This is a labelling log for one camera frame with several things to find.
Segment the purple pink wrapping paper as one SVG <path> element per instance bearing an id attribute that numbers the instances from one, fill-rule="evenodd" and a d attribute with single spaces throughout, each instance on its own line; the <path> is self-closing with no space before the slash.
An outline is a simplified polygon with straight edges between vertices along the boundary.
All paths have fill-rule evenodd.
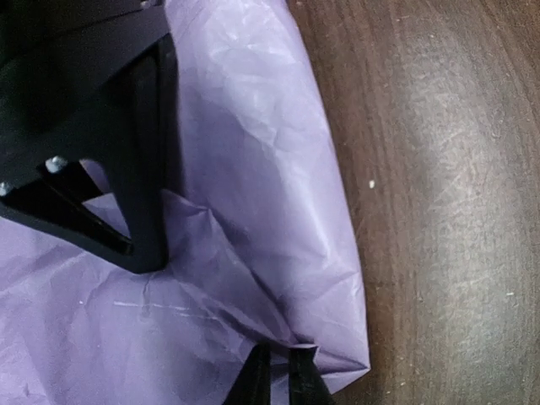
<path id="1" fill-rule="evenodd" d="M 169 1 L 183 183 L 172 259 L 137 276 L 1 223 L 4 404 L 220 404 L 259 341 L 331 392 L 370 369 L 364 283 L 332 136 L 283 1 Z"/>

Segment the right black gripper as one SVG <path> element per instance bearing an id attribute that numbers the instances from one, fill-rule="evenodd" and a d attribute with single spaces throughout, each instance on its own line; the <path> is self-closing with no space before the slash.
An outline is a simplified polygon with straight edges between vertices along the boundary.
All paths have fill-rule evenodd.
<path id="1" fill-rule="evenodd" d="M 1 159 L 105 168 L 107 84 L 166 35 L 161 1 L 2 2 Z"/>

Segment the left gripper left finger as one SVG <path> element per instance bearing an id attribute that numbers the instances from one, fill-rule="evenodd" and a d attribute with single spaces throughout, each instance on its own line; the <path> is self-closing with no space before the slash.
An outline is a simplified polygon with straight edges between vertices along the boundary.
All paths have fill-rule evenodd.
<path id="1" fill-rule="evenodd" d="M 268 344 L 254 346 L 225 398 L 225 405 L 268 405 L 271 398 L 270 360 Z"/>

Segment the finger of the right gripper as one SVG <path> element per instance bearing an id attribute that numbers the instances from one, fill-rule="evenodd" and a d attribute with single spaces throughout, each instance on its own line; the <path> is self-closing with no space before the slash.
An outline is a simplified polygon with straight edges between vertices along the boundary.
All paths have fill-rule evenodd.
<path id="1" fill-rule="evenodd" d="M 169 261 L 161 192 L 178 144 L 177 84 L 169 35 L 107 84 L 114 144 L 104 167 L 130 236 L 115 262 L 131 273 L 156 272 Z"/>
<path id="2" fill-rule="evenodd" d="M 84 203 L 97 186 L 83 166 L 69 163 L 57 173 L 43 163 L 1 159 L 1 217 L 74 244 L 115 264 L 135 262 L 134 204 L 129 190 L 111 184 L 129 236 L 114 229 Z"/>

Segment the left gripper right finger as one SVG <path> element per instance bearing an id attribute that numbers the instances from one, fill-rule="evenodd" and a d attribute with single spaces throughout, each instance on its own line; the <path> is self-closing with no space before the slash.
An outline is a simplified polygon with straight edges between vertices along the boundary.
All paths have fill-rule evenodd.
<path id="1" fill-rule="evenodd" d="M 317 346 L 301 345 L 289 350 L 290 405 L 335 404 L 315 364 L 317 349 Z"/>

